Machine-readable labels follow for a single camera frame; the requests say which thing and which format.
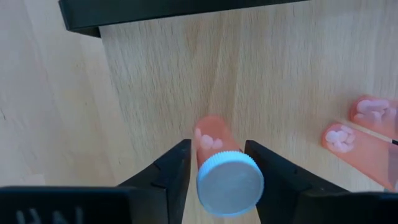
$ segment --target white screw cap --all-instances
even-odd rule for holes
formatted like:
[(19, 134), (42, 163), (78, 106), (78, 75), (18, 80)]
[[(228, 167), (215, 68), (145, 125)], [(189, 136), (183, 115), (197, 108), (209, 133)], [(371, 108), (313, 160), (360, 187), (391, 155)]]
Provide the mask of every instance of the white screw cap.
[(239, 151), (219, 152), (200, 167), (197, 190), (207, 212), (234, 217), (256, 206), (264, 190), (264, 177), (248, 155)]

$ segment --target bottle cap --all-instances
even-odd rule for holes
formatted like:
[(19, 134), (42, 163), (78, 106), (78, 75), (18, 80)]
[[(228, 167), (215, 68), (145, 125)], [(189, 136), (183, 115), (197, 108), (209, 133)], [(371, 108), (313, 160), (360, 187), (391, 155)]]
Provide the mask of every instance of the bottle cap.
[(256, 206), (264, 190), (264, 177), (248, 155), (239, 151), (219, 152), (200, 167), (197, 190), (207, 212), (233, 217)]

